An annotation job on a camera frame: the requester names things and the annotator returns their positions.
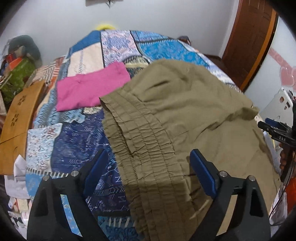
green patterned cloth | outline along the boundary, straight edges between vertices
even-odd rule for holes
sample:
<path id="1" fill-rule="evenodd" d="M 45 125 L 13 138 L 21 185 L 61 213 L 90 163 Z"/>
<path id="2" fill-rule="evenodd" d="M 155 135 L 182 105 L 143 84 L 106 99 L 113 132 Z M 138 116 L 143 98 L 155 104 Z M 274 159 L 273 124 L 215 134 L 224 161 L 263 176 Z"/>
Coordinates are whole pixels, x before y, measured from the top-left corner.
<path id="1" fill-rule="evenodd" d="M 5 104 L 9 104 L 13 98 L 23 90 L 24 81 L 26 81 L 35 70 L 34 64 L 27 58 L 24 58 L 11 72 L 12 75 L 8 81 L 0 85 Z"/>

light blue fabric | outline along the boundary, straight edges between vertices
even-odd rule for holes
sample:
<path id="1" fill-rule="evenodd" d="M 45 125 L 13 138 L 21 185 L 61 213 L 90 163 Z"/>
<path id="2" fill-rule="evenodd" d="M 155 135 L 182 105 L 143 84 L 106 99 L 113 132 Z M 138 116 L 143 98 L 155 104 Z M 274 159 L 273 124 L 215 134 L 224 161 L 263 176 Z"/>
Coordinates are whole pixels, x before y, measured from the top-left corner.
<path id="1" fill-rule="evenodd" d="M 150 31 L 131 31 L 131 34 L 133 35 L 136 42 L 154 41 L 169 38 L 168 36 L 163 36 Z"/>
<path id="2" fill-rule="evenodd" d="M 179 41 L 166 39 L 155 42 L 137 43 L 139 51 L 152 61 L 176 59 L 208 67 L 208 64 L 195 52 L 188 51 Z"/>

wooden door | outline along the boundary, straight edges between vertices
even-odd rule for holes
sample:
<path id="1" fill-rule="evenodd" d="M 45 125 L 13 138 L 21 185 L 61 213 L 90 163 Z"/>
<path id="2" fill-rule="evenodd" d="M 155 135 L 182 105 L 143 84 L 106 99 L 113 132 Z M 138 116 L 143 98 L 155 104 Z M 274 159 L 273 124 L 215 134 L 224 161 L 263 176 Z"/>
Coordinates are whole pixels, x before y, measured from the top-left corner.
<path id="1" fill-rule="evenodd" d="M 265 0 L 240 0 L 222 61 L 229 77 L 244 90 L 259 69 L 276 24 L 276 12 Z"/>

door frame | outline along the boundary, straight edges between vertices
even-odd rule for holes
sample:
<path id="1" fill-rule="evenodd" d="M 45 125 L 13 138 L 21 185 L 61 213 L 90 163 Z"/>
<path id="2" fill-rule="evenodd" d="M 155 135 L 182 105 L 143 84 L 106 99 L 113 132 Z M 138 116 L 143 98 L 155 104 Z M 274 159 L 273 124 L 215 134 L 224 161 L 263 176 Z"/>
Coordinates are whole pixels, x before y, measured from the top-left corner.
<path id="1" fill-rule="evenodd" d="M 238 8 L 237 8 L 237 14 L 236 14 L 236 17 L 235 17 L 235 21 L 234 21 L 234 24 L 233 24 L 233 27 L 232 27 L 232 31 L 231 31 L 227 46 L 226 46 L 225 51 L 224 51 L 223 56 L 222 56 L 222 61 L 223 61 L 223 59 L 225 58 L 225 56 L 226 56 L 226 54 L 228 52 L 228 49 L 229 49 L 229 47 L 231 45 L 231 41 L 232 41 L 233 36 L 235 34 L 235 30 L 237 28 L 237 23 L 239 21 L 243 1 L 245 1 L 245 0 L 239 0 L 239 5 L 238 5 Z M 272 42 L 272 40 L 274 38 L 274 33 L 275 33 L 277 22 L 278 22 L 278 17 L 279 16 L 276 13 L 276 11 L 274 9 L 272 9 L 271 19 L 270 19 L 269 27 L 268 27 L 268 30 L 267 30 L 266 38 L 265 38 L 265 40 L 263 42 L 263 45 L 262 45 L 262 47 L 260 49 L 260 52 L 259 52 L 259 54 L 258 54 L 258 56 L 257 56 L 257 58 L 256 58 L 256 60 L 255 60 L 255 62 L 253 64 L 250 72 L 248 73 L 247 77 L 245 78 L 242 85 L 240 86 L 241 91 L 246 90 L 246 88 L 249 86 L 249 84 L 251 83 L 251 81 L 253 80 L 255 75 L 257 74 L 259 68 L 261 67 L 262 62 L 265 59 L 265 57 L 266 57 L 266 55 L 267 55 L 267 53 L 269 51 L 271 42 Z"/>

bed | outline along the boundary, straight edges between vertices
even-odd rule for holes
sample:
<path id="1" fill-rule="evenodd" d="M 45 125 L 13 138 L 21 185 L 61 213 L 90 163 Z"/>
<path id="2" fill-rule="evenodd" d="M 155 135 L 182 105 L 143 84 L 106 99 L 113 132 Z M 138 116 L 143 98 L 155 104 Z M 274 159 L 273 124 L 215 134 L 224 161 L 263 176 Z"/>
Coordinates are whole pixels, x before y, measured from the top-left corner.
<path id="1" fill-rule="evenodd" d="M 44 175 L 65 177 L 104 148 L 109 163 L 94 194 L 86 199 L 87 205 L 110 240 L 143 239 L 135 230 L 115 156 L 104 134 L 102 107 L 57 112 L 56 82 L 67 76 L 94 72 L 115 61 L 123 62 L 132 78 L 162 58 L 202 65 L 220 81 L 240 91 L 214 63 L 182 41 L 146 31 L 92 31 L 72 46 L 66 56 L 41 67 L 31 77 L 31 83 L 45 80 L 47 86 L 33 128 L 28 131 L 26 185 L 32 201 Z M 72 232 L 81 235 L 67 197 L 61 195 L 61 199 Z"/>

